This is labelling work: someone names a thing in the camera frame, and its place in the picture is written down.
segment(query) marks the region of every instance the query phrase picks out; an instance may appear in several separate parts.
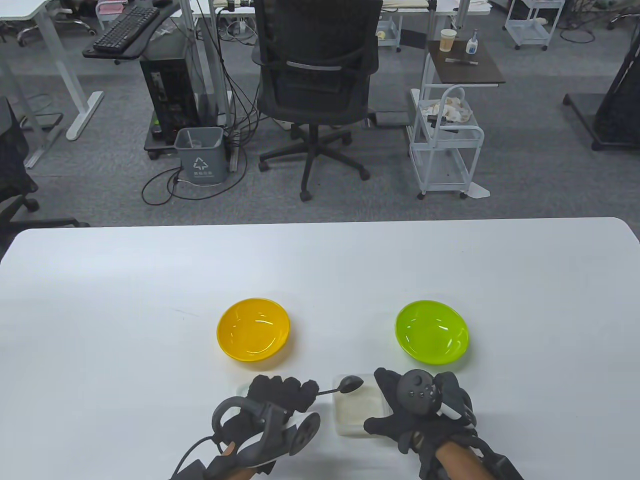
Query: gray trash bin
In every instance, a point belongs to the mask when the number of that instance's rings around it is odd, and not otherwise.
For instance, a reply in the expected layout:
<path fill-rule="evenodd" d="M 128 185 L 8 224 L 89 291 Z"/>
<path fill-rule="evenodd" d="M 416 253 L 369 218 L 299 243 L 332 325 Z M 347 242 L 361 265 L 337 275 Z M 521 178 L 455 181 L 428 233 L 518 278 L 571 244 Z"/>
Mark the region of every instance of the gray trash bin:
<path fill-rule="evenodd" d="M 229 172 L 223 135 L 220 127 L 185 128 L 178 132 L 173 147 L 180 155 L 182 168 L 190 182 L 212 185 L 227 179 Z"/>

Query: black spoon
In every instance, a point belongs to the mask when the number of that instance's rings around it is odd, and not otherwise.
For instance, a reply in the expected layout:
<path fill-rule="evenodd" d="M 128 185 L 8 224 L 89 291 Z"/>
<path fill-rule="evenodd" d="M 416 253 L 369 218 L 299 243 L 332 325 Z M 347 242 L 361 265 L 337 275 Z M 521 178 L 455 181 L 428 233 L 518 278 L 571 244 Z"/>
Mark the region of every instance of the black spoon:
<path fill-rule="evenodd" d="M 354 390 L 358 390 L 364 383 L 364 380 L 355 375 L 347 375 L 338 384 L 338 388 L 333 390 L 325 390 L 324 392 L 318 392 L 318 395 L 334 394 L 340 392 L 341 394 L 348 394 Z"/>

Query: keyboard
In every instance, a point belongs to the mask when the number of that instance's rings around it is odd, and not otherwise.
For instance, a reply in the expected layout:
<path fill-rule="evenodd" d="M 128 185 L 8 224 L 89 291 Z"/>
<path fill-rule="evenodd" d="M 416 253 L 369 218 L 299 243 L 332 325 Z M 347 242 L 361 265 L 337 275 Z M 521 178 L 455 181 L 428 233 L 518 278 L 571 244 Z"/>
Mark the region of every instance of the keyboard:
<path fill-rule="evenodd" d="M 93 49 L 111 54 L 123 53 L 159 14 L 160 9 L 156 7 L 134 6 L 115 19 L 93 43 Z"/>

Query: computer tower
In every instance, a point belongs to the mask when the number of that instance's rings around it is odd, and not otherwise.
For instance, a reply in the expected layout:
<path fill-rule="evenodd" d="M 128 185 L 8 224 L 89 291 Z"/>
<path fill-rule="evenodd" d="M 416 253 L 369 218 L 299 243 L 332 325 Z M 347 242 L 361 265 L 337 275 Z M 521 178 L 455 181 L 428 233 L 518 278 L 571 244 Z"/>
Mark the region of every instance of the computer tower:
<path fill-rule="evenodd" d="M 151 40 L 140 56 L 140 67 L 167 145 L 173 145 L 181 129 L 215 126 L 217 117 L 215 111 L 210 111 L 197 47 L 183 33 L 184 25 L 178 25 L 180 29 Z"/>

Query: forearm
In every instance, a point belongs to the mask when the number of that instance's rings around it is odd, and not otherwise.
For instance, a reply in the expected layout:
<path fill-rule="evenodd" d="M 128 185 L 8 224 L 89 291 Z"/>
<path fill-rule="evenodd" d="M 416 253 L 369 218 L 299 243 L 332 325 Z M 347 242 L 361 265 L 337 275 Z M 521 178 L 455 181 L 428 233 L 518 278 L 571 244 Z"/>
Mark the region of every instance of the forearm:
<path fill-rule="evenodd" d="M 451 480 L 495 480 L 471 450 L 454 442 L 441 446 L 436 458 Z"/>

